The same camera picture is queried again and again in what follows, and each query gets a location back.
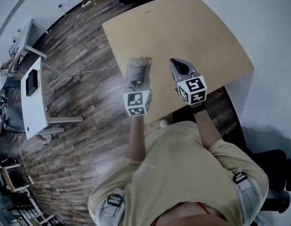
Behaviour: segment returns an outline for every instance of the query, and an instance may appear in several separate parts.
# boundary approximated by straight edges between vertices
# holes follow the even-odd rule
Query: table leg
[[[44,129],[37,133],[37,135],[44,135],[44,134],[51,134],[51,133],[58,133],[65,131],[64,128],[52,128],[52,129]]]
[[[51,93],[55,93],[55,89],[49,88],[47,86],[45,86],[45,90]]]
[[[63,122],[79,122],[83,121],[82,116],[79,117],[49,117],[48,123],[63,123]]]
[[[7,170],[7,169],[11,169],[11,168],[20,167],[20,166],[21,166],[20,164],[16,164],[16,165],[5,167],[5,169]]]
[[[56,69],[56,68],[54,68],[54,67],[52,67],[50,65],[47,65],[45,63],[42,63],[42,66],[45,69],[48,69],[49,71],[51,71],[52,73],[56,73],[56,74],[58,74],[58,75],[60,75],[62,77],[65,77],[66,79],[69,79],[69,80],[72,79],[72,76],[71,75],[68,75],[68,74],[66,74],[66,73],[64,73],[64,72],[62,72],[62,71],[60,71],[60,70],[58,70],[58,69]]]
[[[42,52],[36,50],[36,49],[33,48],[33,47],[30,47],[30,46],[26,45],[25,48],[28,49],[28,50],[30,50],[31,52],[34,52],[34,53],[37,54],[37,55],[40,55],[40,56],[43,57],[43,58],[47,58],[47,55],[46,55],[46,54],[43,54]]]
[[[28,188],[28,187],[29,187],[29,185],[21,186],[21,187],[17,187],[17,188],[15,188],[15,192],[18,192],[18,191],[20,191],[20,190],[26,189],[26,188]]]
[[[15,76],[15,77],[17,77],[17,78],[19,78],[19,77],[23,77],[24,76],[24,74],[23,73],[19,73],[19,72],[7,72],[7,74],[8,74],[8,76],[9,77],[11,77],[11,76]]]
[[[50,219],[52,219],[54,217],[54,215],[52,214],[52,215],[50,215],[47,219],[44,219],[42,222],[40,222],[40,224],[42,225],[42,224],[44,224],[44,223],[46,223],[46,222],[48,222]]]
[[[48,34],[48,31],[39,23],[37,23],[35,20],[32,20],[33,24],[36,25],[40,30],[42,30],[44,33]]]

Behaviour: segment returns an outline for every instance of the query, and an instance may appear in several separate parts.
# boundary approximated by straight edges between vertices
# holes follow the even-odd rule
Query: shoulder strap
[[[102,204],[99,221],[101,226],[118,226],[126,209],[125,191],[116,188]]]
[[[239,205],[243,216],[243,225],[250,225],[260,210],[262,192],[259,184],[253,178],[248,178],[242,169],[233,177],[233,185],[239,199]]]

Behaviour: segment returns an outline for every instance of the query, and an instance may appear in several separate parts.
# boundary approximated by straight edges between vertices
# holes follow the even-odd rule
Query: wall
[[[203,0],[228,26],[255,71],[226,86],[248,146],[291,158],[291,0]],[[291,225],[291,205],[273,214]]]
[[[80,3],[81,0],[0,0],[0,29],[12,12],[12,17],[4,26],[4,31],[0,35],[0,62],[8,60],[8,50],[12,45],[14,36],[17,36],[17,30],[22,29],[34,18],[45,28],[49,28],[58,18],[63,16],[64,12],[58,8],[59,4],[68,4],[64,10],[68,11],[73,6]]]

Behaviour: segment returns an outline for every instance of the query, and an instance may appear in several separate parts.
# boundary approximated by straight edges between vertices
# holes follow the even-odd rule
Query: fiducial marker cube
[[[199,76],[178,82],[178,93],[188,105],[205,101],[207,98],[207,85],[204,77]]]
[[[124,93],[123,99],[129,116],[146,115],[151,103],[151,91]]]

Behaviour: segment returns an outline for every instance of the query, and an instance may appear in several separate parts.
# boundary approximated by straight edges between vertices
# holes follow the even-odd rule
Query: strap buckle
[[[115,206],[115,207],[120,207],[123,201],[123,196],[120,194],[112,194],[110,197],[107,199],[107,204]]]
[[[241,182],[247,180],[248,177],[244,174],[244,172],[238,172],[233,176],[233,182],[235,182],[237,185]]]

